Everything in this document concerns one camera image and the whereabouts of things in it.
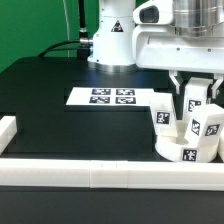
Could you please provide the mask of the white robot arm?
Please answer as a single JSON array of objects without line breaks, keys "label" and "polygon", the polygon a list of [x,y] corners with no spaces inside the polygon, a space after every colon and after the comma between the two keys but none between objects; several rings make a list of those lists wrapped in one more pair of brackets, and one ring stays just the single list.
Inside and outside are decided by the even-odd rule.
[{"label": "white robot arm", "polygon": [[212,95],[224,83],[224,0],[99,0],[99,28],[89,66],[123,72],[135,66],[210,73]]}]

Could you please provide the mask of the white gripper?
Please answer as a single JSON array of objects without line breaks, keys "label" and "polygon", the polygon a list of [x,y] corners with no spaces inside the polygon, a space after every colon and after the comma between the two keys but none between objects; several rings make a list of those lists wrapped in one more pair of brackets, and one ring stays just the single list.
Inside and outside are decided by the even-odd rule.
[{"label": "white gripper", "polygon": [[179,71],[215,73],[211,98],[224,82],[224,0],[147,0],[133,11],[132,47],[140,68],[170,70],[177,94]]}]

